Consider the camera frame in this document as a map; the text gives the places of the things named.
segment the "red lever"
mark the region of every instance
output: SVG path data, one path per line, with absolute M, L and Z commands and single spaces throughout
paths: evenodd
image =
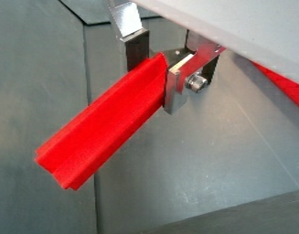
M 146 58 L 36 150 L 36 162 L 74 190 L 164 102 L 166 64 Z
M 293 103 L 299 106 L 299 84 L 292 82 L 285 77 L 277 75 L 272 70 L 264 68 L 257 63 L 253 63 L 256 69 L 264 74 L 264 76 L 275 83 L 285 95 L 291 98 Z

